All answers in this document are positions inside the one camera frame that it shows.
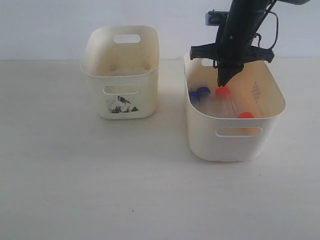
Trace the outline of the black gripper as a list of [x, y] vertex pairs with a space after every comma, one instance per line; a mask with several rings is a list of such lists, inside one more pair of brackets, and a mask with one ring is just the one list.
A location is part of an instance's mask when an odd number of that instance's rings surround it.
[[272, 48], [252, 45], [262, 22], [270, 12], [272, 0], [233, 0], [227, 19], [218, 27], [214, 43], [192, 46], [189, 57], [210, 59], [218, 68], [217, 84], [224, 87], [237, 74], [245, 63], [255, 61], [271, 62], [274, 58]]

